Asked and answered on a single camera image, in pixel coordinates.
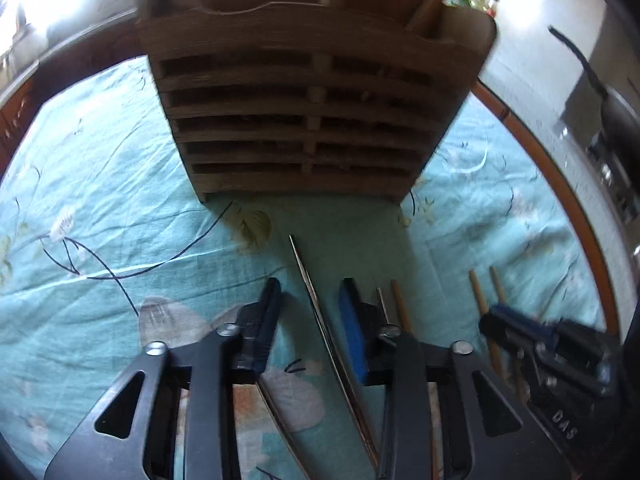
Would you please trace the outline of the metal chopstick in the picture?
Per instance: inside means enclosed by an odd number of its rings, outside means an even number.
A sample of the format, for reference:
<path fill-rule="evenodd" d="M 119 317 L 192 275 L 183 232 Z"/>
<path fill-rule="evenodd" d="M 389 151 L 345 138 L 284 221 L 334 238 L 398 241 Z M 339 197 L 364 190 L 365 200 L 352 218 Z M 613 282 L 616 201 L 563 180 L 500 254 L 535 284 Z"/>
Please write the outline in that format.
<path fill-rule="evenodd" d="M 314 287 L 314 282 L 312 281 L 311 275 L 305 266 L 303 256 L 297 247 L 293 234 L 288 236 L 288 242 L 290 243 L 300 278 L 306 288 L 311 310 L 314 314 L 314 319 L 316 320 L 324 348 L 326 348 L 326 353 L 328 354 L 333 374 L 341 389 L 350 417 L 356 426 L 370 463 L 374 470 L 378 470 L 378 447 L 376 446 L 373 432 L 367 421 L 366 414 L 364 414 L 354 384 L 352 383 L 352 378 L 350 378 L 348 371 L 346 370 L 344 359 L 337 349 L 331 327 L 324 317 L 318 292 Z"/>
<path fill-rule="evenodd" d="M 382 287 L 376 288 L 376 294 L 378 295 L 378 302 L 380 303 L 380 308 L 383 313 L 385 325 L 393 324 L 392 318 L 390 317 L 390 309 L 387 307 L 387 302 Z"/>

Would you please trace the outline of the dark wooden chopstick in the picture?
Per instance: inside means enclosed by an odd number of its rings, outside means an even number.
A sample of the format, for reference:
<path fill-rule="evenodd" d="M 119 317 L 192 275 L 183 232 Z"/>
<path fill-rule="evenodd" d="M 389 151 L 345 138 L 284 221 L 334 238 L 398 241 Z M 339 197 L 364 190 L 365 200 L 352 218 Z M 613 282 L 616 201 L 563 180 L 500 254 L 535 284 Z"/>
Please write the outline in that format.
<path fill-rule="evenodd" d="M 392 288 L 392 292 L 394 295 L 394 300 L 396 304 L 397 316 L 400 327 L 407 333 L 412 332 L 412 326 L 410 322 L 410 318 L 408 315 L 407 306 L 405 303 L 404 295 L 402 294 L 401 287 L 397 280 L 390 281 L 390 287 Z"/>

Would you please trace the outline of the lone wooden chopstick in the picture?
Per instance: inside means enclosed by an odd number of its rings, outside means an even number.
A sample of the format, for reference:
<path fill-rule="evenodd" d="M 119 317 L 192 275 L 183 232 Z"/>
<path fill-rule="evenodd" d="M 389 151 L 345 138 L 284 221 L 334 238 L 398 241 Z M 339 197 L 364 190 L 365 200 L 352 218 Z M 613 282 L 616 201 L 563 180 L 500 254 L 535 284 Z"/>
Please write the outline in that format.
<path fill-rule="evenodd" d="M 434 27 L 441 13 L 442 0 L 423 0 L 416 12 L 412 14 L 405 30 L 423 36 Z"/>

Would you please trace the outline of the teal floral tablecloth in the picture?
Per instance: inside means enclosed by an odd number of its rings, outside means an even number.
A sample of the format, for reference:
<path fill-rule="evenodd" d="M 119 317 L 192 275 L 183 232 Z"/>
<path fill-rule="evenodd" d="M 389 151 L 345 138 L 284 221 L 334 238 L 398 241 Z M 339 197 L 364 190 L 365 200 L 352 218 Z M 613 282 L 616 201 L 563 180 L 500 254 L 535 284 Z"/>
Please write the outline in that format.
<path fill-rule="evenodd" d="M 475 98 L 400 204 L 352 196 L 196 198 L 148 62 L 75 84 L 40 110 L 1 183 L 1 430 L 32 474 L 150 341 L 232 321 L 268 278 L 284 306 L 265 378 L 322 479 L 374 475 L 300 271 L 343 336 L 337 294 L 397 282 L 412 330 L 485 341 L 470 285 L 497 271 L 513 307 L 601 326 L 586 257 L 538 168 Z"/>

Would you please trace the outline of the gas stove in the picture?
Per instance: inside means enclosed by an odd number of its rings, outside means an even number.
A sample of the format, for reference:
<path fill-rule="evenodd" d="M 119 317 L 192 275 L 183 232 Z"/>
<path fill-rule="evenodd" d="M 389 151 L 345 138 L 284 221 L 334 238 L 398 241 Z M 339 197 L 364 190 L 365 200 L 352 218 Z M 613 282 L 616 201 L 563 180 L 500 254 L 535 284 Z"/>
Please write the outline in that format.
<path fill-rule="evenodd" d="M 605 140 L 603 131 L 592 137 L 586 152 L 594 171 L 615 205 L 620 221 L 629 224 L 636 220 L 639 217 L 639 194 L 632 187 L 622 162 Z"/>

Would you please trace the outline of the wooden utensil holder box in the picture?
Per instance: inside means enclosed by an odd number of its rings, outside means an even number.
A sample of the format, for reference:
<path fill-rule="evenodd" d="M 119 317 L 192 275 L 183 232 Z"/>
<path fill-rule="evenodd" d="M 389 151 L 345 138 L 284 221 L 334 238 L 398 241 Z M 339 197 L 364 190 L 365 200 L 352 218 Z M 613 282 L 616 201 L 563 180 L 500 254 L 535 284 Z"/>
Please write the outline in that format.
<path fill-rule="evenodd" d="M 400 202 L 497 38 L 442 0 L 137 0 L 137 32 L 196 196 L 344 194 Z"/>

